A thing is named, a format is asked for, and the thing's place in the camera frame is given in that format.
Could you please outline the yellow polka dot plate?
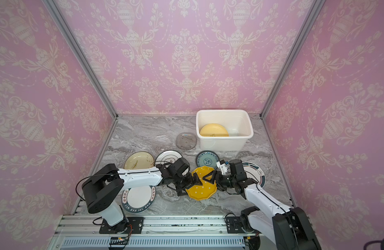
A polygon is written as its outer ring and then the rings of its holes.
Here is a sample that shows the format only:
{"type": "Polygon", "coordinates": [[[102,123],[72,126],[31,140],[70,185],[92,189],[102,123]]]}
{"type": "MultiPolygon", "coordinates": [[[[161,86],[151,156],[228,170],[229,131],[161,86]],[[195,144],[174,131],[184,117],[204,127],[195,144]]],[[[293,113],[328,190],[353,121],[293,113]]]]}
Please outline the yellow polka dot plate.
{"type": "Polygon", "coordinates": [[[186,192],[188,196],[191,199],[194,199],[196,201],[201,201],[201,200],[206,200],[209,199],[214,195],[214,193],[217,191],[217,185],[215,184],[210,184],[205,181],[203,181],[203,176],[207,175],[209,172],[213,171],[214,168],[212,167],[199,167],[196,168],[193,173],[197,173],[199,176],[199,179],[201,180],[202,185],[195,185],[188,189],[186,192]]]}

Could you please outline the white plate green red rim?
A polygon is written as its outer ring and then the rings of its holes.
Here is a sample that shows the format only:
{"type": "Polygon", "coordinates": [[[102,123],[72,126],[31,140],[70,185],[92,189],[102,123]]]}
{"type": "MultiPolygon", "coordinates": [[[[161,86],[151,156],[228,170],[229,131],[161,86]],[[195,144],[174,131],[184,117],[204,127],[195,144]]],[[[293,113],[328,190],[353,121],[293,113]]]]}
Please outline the white plate green red rim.
{"type": "Polygon", "coordinates": [[[244,170],[248,178],[256,180],[261,187],[265,186],[266,176],[264,171],[257,165],[252,162],[243,162],[242,163],[244,170]]]}

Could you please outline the pale yellow bear plate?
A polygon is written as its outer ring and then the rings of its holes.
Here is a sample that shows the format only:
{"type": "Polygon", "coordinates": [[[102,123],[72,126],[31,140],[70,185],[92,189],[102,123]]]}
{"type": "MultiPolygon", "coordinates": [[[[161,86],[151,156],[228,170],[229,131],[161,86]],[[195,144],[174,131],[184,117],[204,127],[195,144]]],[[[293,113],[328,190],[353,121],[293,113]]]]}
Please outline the pale yellow bear plate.
{"type": "Polygon", "coordinates": [[[220,124],[207,124],[200,130],[201,136],[206,137],[226,137],[229,136],[227,129],[220,124]]]}

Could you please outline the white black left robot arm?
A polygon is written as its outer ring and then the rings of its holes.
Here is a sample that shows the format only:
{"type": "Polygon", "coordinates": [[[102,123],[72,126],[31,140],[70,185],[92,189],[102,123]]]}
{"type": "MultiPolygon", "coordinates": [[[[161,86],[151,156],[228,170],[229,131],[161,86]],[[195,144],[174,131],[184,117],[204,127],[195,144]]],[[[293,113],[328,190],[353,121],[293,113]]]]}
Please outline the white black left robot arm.
{"type": "Polygon", "coordinates": [[[140,170],[120,169],[115,164],[107,164],[94,175],[82,180],[84,183],[81,188],[87,210],[90,214],[102,217],[102,230],[125,232],[131,226],[121,206],[115,201],[120,192],[142,186],[173,184],[177,195],[183,196],[191,187],[203,185],[198,175],[189,170],[190,164],[183,157],[173,163],[159,161],[154,167],[140,170]]]}

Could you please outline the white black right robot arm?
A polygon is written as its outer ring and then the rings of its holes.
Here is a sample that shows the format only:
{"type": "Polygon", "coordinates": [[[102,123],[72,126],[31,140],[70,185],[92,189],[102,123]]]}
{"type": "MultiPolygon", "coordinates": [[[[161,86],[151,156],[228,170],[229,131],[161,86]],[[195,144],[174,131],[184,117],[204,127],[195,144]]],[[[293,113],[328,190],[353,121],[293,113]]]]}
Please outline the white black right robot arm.
{"type": "Polygon", "coordinates": [[[241,212],[245,231],[258,231],[278,250],[320,250],[307,214],[300,207],[290,207],[266,192],[253,174],[248,174],[241,160],[219,161],[217,168],[202,176],[206,183],[220,190],[234,189],[253,206],[241,212]]]}

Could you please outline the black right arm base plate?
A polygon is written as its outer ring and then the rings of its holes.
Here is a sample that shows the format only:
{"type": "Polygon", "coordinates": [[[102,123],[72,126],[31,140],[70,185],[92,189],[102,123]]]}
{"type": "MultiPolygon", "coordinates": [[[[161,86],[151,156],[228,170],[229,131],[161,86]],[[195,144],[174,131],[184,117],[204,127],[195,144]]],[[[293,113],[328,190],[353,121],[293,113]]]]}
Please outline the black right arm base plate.
{"type": "Polygon", "coordinates": [[[228,215],[224,217],[224,220],[228,234],[249,233],[249,231],[243,227],[240,217],[228,215]]]}

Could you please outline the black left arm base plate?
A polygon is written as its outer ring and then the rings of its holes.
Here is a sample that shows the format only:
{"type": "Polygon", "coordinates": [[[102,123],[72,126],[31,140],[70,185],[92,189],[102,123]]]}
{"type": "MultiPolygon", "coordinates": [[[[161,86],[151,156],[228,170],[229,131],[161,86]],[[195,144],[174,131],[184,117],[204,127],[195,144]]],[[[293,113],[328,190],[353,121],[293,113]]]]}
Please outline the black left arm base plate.
{"type": "Polygon", "coordinates": [[[110,226],[104,219],[100,226],[100,234],[141,234],[144,225],[144,217],[126,217],[115,226],[110,226]]]}

